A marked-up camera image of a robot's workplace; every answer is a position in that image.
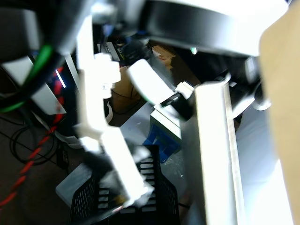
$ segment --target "black plastic basket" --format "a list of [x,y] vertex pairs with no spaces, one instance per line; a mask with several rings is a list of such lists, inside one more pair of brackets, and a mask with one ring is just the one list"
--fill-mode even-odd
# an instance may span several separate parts
[[[177,192],[174,185],[161,173],[159,150],[157,145],[146,146],[151,156],[137,164],[146,181],[154,187],[147,204],[141,208],[134,206],[122,209],[97,225],[178,225],[179,212]],[[107,211],[113,207],[114,195],[107,187],[100,187],[99,178],[92,175],[75,193],[72,200],[70,221],[78,221],[95,213]]]

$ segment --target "dark floor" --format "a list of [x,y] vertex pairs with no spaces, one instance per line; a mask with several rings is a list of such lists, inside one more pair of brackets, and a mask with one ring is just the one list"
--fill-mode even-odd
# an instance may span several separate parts
[[[172,61],[172,73],[175,84],[181,81],[188,81],[197,85],[199,81],[190,72],[187,66],[179,57]],[[123,115],[114,114],[111,125],[121,126],[126,122],[145,102],[141,101],[136,107]],[[15,122],[22,123],[18,117],[11,118]],[[13,125],[0,119],[0,201],[9,193],[11,186],[19,177],[23,164],[17,161],[9,151],[9,137],[22,126]],[[37,128],[37,134],[42,137],[45,129]],[[20,143],[32,149],[32,138],[29,131],[26,131],[19,140]],[[51,142],[47,143],[41,154],[50,148]],[[17,148],[24,157],[30,154],[30,150],[23,146]],[[82,160],[82,152],[68,148],[69,172],[74,170]],[[43,165],[35,166],[27,176],[25,185],[19,191],[17,197],[3,207],[0,211],[0,225],[23,225],[23,224],[62,224],[69,219],[69,207],[56,195],[56,186],[67,176],[66,170],[56,165],[56,157]],[[24,214],[33,219],[26,223]]]

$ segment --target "red cable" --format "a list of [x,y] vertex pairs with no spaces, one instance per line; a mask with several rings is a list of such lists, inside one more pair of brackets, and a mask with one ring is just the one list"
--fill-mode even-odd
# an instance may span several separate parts
[[[60,96],[61,94],[61,83],[59,80],[55,81],[54,84],[54,94],[58,100],[58,102],[63,105],[64,103],[64,98],[62,96]],[[9,203],[11,200],[13,200],[13,198],[17,195],[17,189],[20,185],[22,185],[25,180],[26,180],[26,173],[27,171],[33,166],[34,163],[34,157],[41,151],[42,149],[42,145],[50,138],[50,134],[53,133],[56,129],[57,126],[56,124],[62,119],[63,114],[56,114],[55,118],[53,120],[53,126],[50,128],[49,131],[46,132],[45,136],[43,137],[43,139],[38,143],[37,148],[31,153],[31,155],[29,156],[29,160],[25,166],[23,167],[23,169],[20,171],[20,177],[19,179],[15,182],[15,184],[12,186],[10,194],[3,200],[0,202],[0,210],[1,208],[6,205],[7,203]]]

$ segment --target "green cable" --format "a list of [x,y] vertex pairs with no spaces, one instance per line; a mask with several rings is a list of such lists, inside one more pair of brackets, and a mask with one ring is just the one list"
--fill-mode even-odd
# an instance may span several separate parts
[[[53,53],[53,48],[51,45],[44,45],[41,48],[40,53],[38,54],[37,59],[36,59],[35,63],[33,64],[33,67],[31,69],[28,77],[26,78],[24,84],[30,82],[38,74],[38,72],[43,68],[45,63],[50,59],[52,53]],[[11,106],[1,108],[0,112],[7,113],[9,111],[12,111],[14,109],[21,107],[24,103],[25,102],[19,102],[14,105],[11,105]]]

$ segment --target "black crate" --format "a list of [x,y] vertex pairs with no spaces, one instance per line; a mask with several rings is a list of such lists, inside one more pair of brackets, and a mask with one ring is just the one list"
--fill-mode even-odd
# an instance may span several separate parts
[[[177,192],[175,186],[161,173],[157,145],[146,146],[151,156],[137,164],[146,181],[154,187],[147,204],[141,208],[134,206],[122,209],[97,225],[179,225]],[[75,193],[72,200],[70,221],[78,221],[95,213],[113,207],[115,195],[106,187],[100,187],[99,178],[92,175]]]

